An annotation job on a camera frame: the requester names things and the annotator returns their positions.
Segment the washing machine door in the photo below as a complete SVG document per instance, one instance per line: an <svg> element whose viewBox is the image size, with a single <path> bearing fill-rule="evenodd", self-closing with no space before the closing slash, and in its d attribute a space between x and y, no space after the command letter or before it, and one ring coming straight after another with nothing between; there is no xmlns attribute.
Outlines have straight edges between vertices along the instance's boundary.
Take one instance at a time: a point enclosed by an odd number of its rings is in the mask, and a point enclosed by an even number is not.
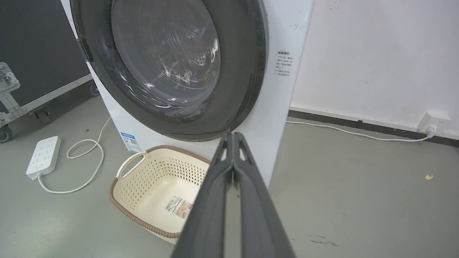
<svg viewBox="0 0 459 258"><path fill-rule="evenodd" d="M267 47L258 0L73 0L72 11L98 77L149 128L212 140L253 108Z"/></svg>

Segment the laundry basket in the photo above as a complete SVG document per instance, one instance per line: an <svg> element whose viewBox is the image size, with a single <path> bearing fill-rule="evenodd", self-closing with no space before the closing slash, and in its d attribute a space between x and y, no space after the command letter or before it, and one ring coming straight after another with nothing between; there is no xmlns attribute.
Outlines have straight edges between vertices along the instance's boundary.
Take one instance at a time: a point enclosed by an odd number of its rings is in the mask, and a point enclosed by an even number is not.
<svg viewBox="0 0 459 258"><path fill-rule="evenodd" d="M123 169L143 156L125 175ZM172 146L157 146L128 158L109 189L122 213L156 236L175 244L210 161Z"/></svg>

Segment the washing machine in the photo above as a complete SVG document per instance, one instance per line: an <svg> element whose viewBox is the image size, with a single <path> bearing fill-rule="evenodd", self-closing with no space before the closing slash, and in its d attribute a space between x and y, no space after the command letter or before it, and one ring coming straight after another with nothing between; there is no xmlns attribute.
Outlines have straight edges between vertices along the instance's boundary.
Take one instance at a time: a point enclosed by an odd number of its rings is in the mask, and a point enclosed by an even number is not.
<svg viewBox="0 0 459 258"><path fill-rule="evenodd" d="M313 0L62 5L129 151L170 145L211 159L238 131L269 186Z"/></svg>

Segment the product label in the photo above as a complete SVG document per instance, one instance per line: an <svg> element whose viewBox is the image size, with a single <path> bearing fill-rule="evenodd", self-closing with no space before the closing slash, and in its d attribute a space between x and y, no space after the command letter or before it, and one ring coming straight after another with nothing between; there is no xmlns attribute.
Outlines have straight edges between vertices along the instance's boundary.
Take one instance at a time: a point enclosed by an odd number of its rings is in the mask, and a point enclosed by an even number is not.
<svg viewBox="0 0 459 258"><path fill-rule="evenodd" d="M166 210L181 217L182 219L185 219L186 216L190 214L192 207L193 204L191 202L174 195L166 205Z"/></svg>
<svg viewBox="0 0 459 258"><path fill-rule="evenodd" d="M278 51L276 57L275 75L290 77L294 58L288 51Z"/></svg>
<svg viewBox="0 0 459 258"><path fill-rule="evenodd" d="M121 133L121 137L124 140L124 143L126 144L126 147L130 152L133 153L138 153L140 152L140 147L137 144L137 141L135 140L135 137L133 135Z"/></svg>

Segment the basket handle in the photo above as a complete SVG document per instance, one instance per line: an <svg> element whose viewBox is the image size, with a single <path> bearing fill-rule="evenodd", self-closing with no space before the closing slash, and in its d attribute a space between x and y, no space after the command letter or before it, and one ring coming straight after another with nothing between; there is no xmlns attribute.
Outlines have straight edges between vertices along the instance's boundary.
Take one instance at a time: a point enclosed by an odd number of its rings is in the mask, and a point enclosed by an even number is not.
<svg viewBox="0 0 459 258"><path fill-rule="evenodd" d="M121 179L124 179L125 177L127 177L136 167L138 167L138 166L140 165L140 163L142 163L142 161L145 160L146 154L147 154L146 151L142 151L142 152L138 152L138 153L136 153L136 154L130 156L126 161L123 162L123 164L121 165L121 167L119 167L118 172L116 173L116 178L118 178L118 180L121 180ZM137 163L133 168L131 168L131 170L129 170L124 176L121 176L121 173L122 173L123 170L126 168L126 166L127 166L131 161L133 161L135 158L137 158L138 156L143 156L142 160L139 161L139 163Z"/></svg>

